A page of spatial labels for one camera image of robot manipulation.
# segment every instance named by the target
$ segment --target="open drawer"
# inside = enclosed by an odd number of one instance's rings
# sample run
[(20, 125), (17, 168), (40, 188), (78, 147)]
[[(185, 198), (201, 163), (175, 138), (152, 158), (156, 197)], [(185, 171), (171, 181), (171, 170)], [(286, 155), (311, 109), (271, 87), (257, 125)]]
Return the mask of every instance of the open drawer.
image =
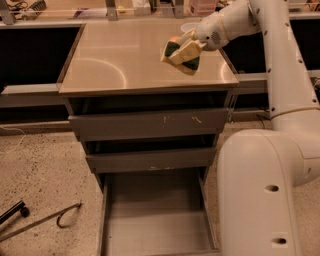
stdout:
[(106, 175), (97, 255), (220, 255), (199, 172)]

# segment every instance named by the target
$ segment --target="cabinet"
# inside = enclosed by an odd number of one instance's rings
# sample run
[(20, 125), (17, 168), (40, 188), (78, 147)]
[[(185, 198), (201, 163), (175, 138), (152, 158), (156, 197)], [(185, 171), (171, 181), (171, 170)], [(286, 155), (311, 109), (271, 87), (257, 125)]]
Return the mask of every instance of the cabinet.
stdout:
[(220, 255), (203, 183), (237, 80), (217, 52), (195, 76), (160, 63), (185, 22), (88, 23), (61, 84), (104, 194), (98, 255)]

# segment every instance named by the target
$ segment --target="screw hole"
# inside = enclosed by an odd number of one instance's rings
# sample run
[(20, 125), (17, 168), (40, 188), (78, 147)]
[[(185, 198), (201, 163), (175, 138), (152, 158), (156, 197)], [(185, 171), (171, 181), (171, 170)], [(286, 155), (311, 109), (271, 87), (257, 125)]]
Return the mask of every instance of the screw hole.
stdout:
[(284, 238), (274, 238), (272, 239), (272, 242), (279, 245), (284, 245), (287, 243), (287, 240)]
[(278, 192), (279, 191), (279, 187), (276, 185), (269, 185), (266, 186), (266, 191), (268, 192)]

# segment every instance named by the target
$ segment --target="sponge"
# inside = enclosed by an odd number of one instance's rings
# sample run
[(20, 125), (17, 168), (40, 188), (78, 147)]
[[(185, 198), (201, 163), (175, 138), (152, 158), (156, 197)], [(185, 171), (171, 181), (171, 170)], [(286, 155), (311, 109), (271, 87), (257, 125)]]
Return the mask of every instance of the sponge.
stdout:
[(187, 75), (194, 75), (200, 63), (200, 53), (205, 44), (190, 38), (172, 37), (167, 42), (161, 61), (171, 64)]

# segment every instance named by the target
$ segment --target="wire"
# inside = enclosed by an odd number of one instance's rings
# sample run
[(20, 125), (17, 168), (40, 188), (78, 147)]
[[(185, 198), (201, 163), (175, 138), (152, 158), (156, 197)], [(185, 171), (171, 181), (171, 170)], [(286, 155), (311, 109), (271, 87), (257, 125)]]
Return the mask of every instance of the wire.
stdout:
[(8, 153), (11, 153), (13, 151), (15, 151), (22, 143), (23, 139), (27, 136), (27, 134), (19, 129), (19, 128), (5, 128), (3, 126), (0, 126), (1, 129), (5, 130), (5, 131), (19, 131), (23, 134), (22, 138), (20, 139), (20, 141), (18, 142), (18, 144), (12, 149), (12, 150), (8, 150), (8, 151), (0, 151), (0, 154), (8, 154)]
[(263, 129), (265, 130), (265, 129), (266, 129), (266, 126), (264, 125), (264, 122), (263, 122), (262, 119), (265, 119), (265, 120), (270, 121), (270, 118), (267, 118), (267, 117), (261, 116), (261, 115), (257, 115), (257, 117), (259, 118), (260, 122), (262, 123)]

